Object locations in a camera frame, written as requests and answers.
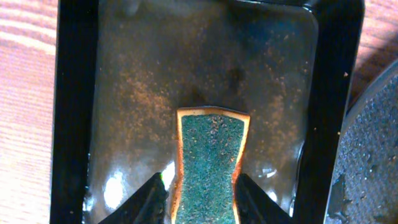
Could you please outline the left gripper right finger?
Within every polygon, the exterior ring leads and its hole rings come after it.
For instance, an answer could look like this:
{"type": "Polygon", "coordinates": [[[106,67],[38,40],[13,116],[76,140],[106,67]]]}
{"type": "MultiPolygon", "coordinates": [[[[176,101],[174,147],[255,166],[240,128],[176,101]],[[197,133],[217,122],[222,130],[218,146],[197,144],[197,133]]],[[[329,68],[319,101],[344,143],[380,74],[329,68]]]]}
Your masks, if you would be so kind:
{"type": "Polygon", "coordinates": [[[294,224],[247,174],[239,174],[234,190],[240,224],[294,224]]]}

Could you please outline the green and yellow sponge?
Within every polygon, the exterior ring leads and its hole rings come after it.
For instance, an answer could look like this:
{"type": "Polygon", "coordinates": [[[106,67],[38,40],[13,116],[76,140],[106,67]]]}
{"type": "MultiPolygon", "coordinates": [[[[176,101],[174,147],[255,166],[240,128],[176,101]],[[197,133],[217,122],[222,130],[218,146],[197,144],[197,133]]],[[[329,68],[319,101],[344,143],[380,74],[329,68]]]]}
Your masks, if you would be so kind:
{"type": "Polygon", "coordinates": [[[172,223],[239,223],[235,182],[250,116],[220,107],[177,110],[172,223]]]}

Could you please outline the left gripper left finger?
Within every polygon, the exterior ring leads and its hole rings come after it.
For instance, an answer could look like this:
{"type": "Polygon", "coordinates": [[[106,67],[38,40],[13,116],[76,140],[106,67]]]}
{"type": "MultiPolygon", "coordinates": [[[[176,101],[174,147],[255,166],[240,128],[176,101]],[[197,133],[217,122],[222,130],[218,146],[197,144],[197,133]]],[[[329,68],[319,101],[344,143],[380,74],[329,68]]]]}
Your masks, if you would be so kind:
{"type": "Polygon", "coordinates": [[[164,224],[168,196],[157,172],[99,224],[164,224]]]}

